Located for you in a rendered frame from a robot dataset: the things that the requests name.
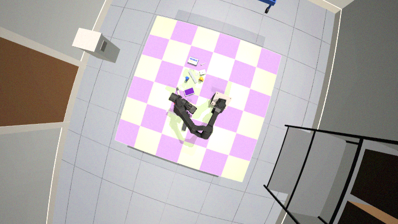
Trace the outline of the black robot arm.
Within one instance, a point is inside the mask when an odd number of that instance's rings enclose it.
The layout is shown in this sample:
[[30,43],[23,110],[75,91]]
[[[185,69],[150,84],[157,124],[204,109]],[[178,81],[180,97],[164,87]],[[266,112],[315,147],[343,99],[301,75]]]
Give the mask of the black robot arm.
[[[212,117],[208,123],[207,126],[204,125],[195,125],[194,122],[191,120],[191,118],[188,116],[186,113],[186,110],[189,106],[190,103],[187,102],[186,99],[181,99],[180,96],[178,96],[175,93],[172,93],[169,97],[169,100],[172,101],[174,104],[174,113],[179,116],[187,128],[190,130],[191,134],[196,135],[199,138],[202,138],[204,140],[208,140],[210,136],[213,133],[213,126],[215,124],[215,121],[217,119],[217,116],[224,111],[226,108],[226,100],[219,98],[217,101],[217,104],[213,107],[211,113]],[[186,108],[185,108],[186,107]],[[202,133],[198,132],[202,131]]]

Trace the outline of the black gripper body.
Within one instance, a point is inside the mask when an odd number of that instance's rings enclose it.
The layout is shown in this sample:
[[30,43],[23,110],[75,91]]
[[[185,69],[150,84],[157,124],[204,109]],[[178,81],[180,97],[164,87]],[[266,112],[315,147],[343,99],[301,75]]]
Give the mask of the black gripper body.
[[195,106],[192,106],[191,104],[189,104],[189,106],[188,106],[187,109],[189,109],[189,112],[190,112],[191,114],[194,114],[195,111],[197,110],[197,108],[196,108]]

